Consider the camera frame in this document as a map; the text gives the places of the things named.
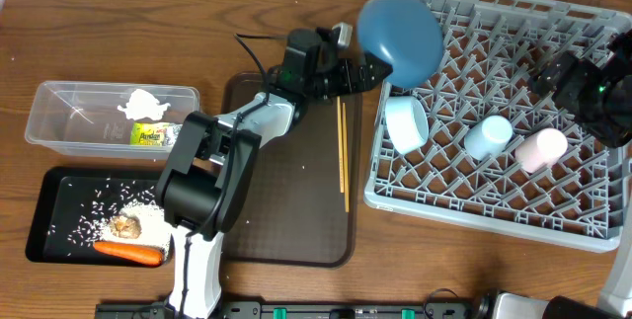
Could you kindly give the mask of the large blue plate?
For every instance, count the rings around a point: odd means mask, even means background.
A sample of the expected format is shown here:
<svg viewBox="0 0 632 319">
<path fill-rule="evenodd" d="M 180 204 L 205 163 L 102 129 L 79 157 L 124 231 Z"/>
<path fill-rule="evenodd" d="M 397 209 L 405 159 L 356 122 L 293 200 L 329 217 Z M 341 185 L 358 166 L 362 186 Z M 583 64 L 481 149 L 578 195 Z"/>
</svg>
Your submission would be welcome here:
<svg viewBox="0 0 632 319">
<path fill-rule="evenodd" d="M 396 87 L 419 87 L 439 68 L 442 29 L 421 0 L 368 0 L 356 28 L 361 48 L 391 65 L 386 80 Z"/>
</svg>

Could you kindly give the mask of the light blue bowl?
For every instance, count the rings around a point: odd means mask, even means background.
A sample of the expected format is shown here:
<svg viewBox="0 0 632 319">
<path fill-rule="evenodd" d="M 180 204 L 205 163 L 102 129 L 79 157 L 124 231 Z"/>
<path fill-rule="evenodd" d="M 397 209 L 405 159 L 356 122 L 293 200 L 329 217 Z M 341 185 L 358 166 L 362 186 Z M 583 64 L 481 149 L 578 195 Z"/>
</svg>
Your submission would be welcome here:
<svg viewBox="0 0 632 319">
<path fill-rule="evenodd" d="M 427 143 L 429 121 L 417 98 L 390 97 L 386 101 L 384 112 L 389 137 L 399 154 L 408 154 Z"/>
</svg>

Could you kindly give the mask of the pink cup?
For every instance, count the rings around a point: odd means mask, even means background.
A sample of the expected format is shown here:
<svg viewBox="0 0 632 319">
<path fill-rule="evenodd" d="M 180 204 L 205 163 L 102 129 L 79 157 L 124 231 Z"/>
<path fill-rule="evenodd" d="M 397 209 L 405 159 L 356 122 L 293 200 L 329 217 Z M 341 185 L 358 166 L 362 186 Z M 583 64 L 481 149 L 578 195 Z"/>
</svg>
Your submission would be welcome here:
<svg viewBox="0 0 632 319">
<path fill-rule="evenodd" d="M 527 173 L 550 167 L 567 151 L 567 137 L 556 128 L 544 128 L 522 142 L 514 152 L 515 160 Z"/>
</svg>

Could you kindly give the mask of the wooden chopstick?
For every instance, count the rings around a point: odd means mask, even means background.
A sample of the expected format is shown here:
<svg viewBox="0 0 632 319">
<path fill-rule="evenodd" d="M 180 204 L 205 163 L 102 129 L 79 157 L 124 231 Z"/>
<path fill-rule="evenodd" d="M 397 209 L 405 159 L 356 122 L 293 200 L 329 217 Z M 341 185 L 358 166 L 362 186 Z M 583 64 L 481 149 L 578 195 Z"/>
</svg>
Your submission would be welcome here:
<svg viewBox="0 0 632 319">
<path fill-rule="evenodd" d="M 342 103 L 340 97 L 336 98 L 337 110 L 337 135 L 338 135 L 338 159 L 339 159 L 339 177 L 340 177 L 340 193 L 345 192 L 345 176 L 344 176 L 344 147 L 343 147 L 343 128 L 342 128 Z"/>
<path fill-rule="evenodd" d="M 343 161 L 344 161 L 344 195 L 345 195 L 345 211 L 350 212 L 350 172 L 349 172 L 349 152 L 348 152 L 348 130 L 347 130 L 347 110 L 346 103 L 342 102 L 342 139 L 343 139 Z"/>
</svg>

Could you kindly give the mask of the light blue cup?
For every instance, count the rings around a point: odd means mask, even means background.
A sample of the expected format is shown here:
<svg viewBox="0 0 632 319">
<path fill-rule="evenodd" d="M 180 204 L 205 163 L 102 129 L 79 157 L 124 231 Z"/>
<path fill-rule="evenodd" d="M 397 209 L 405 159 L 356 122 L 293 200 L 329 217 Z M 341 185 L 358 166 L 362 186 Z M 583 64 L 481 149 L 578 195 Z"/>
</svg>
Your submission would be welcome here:
<svg viewBox="0 0 632 319">
<path fill-rule="evenodd" d="M 489 116 L 464 136 L 466 153 L 475 160 L 500 155 L 514 135 L 512 124 L 502 116 Z"/>
</svg>

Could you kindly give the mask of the white tissue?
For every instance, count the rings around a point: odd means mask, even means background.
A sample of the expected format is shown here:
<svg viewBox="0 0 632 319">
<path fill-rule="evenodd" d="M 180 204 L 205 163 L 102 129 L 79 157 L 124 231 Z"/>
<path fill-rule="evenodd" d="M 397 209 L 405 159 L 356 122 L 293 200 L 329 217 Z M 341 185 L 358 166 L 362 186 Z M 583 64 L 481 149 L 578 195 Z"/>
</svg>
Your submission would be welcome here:
<svg viewBox="0 0 632 319">
<path fill-rule="evenodd" d="M 124 106 L 117 106 L 117 110 L 123 112 L 128 120 L 158 121 L 170 107 L 170 103 L 161 104 L 151 93 L 136 89 L 130 94 L 127 103 Z"/>
</svg>

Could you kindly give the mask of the yellow green snack wrapper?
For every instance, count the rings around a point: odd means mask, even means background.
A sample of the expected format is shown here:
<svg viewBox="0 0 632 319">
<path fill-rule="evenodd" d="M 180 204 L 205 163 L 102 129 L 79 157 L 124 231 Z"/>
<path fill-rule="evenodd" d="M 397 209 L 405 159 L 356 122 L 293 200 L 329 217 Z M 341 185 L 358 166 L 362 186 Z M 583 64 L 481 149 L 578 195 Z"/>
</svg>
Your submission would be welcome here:
<svg viewBox="0 0 632 319">
<path fill-rule="evenodd" d="M 181 129 L 182 126 L 179 123 L 136 122 L 131 129 L 129 143 L 140 146 L 171 147 L 176 143 Z"/>
</svg>

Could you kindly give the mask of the white rice pile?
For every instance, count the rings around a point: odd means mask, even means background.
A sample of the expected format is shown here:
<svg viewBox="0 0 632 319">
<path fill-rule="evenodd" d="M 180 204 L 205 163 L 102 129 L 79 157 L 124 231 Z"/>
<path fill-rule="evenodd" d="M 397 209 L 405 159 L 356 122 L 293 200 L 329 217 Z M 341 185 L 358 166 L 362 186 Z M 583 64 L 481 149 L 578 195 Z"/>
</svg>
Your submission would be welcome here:
<svg viewBox="0 0 632 319">
<path fill-rule="evenodd" d="M 70 248 L 89 249 L 95 242 L 116 242 L 147 246 L 166 254 L 170 250 L 171 228 L 154 195 L 152 181 L 123 179 L 65 180 L 45 231 L 47 240 Z M 137 239 L 122 239 L 110 231 L 113 217 L 125 215 L 140 221 Z"/>
</svg>

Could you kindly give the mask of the brown food scrap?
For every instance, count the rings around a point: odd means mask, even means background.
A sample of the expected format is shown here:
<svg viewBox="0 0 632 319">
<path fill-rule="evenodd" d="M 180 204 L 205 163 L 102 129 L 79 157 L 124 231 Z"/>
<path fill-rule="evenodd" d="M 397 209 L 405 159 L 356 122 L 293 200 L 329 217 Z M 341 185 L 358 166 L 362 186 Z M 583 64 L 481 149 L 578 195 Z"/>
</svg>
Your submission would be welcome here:
<svg viewBox="0 0 632 319">
<path fill-rule="evenodd" d="M 118 215 L 109 224 L 111 233 L 117 238 L 137 239 L 142 232 L 140 221 L 136 217 Z"/>
</svg>

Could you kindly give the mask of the orange carrot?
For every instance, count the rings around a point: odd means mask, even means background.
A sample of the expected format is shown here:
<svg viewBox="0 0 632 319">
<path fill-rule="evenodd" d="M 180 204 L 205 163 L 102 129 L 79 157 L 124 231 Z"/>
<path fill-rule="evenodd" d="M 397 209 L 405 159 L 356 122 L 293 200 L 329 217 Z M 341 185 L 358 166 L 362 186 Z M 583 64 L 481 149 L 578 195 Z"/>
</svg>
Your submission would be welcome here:
<svg viewBox="0 0 632 319">
<path fill-rule="evenodd" d="M 100 253 L 133 261 L 144 266 L 157 267 L 163 263 L 160 250 L 133 244 L 99 241 L 93 248 Z"/>
</svg>

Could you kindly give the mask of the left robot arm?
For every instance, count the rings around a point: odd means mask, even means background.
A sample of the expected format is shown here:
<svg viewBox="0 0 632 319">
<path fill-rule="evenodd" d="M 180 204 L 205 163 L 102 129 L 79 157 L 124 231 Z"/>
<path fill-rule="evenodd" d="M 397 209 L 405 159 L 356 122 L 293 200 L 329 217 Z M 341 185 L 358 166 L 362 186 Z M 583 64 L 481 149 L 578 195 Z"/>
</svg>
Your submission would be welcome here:
<svg viewBox="0 0 632 319">
<path fill-rule="evenodd" d="M 310 103 L 370 91 L 392 73 L 373 52 L 359 64 L 341 58 L 350 43 L 341 26 L 295 29 L 281 64 L 259 69 L 261 90 L 250 103 L 215 117 L 187 115 L 156 186 L 174 247 L 167 316 L 208 318 L 215 310 L 223 239 L 243 208 L 260 149 L 295 128 Z"/>
</svg>

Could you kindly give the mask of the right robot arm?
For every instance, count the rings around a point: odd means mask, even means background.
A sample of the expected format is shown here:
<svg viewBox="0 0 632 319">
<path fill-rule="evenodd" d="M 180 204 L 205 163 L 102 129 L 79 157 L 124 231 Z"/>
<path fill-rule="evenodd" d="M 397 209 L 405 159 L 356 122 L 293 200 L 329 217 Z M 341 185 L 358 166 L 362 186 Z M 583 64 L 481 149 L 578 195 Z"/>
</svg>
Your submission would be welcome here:
<svg viewBox="0 0 632 319">
<path fill-rule="evenodd" d="M 617 35 L 607 46 L 611 55 L 598 67 L 586 58 L 563 52 L 528 80 L 540 97 L 556 107 L 602 145 L 618 148 L 631 141 L 631 33 Z M 631 316 L 631 210 L 627 209 L 620 245 L 595 309 L 577 303 L 584 313 L 603 318 Z"/>
</svg>

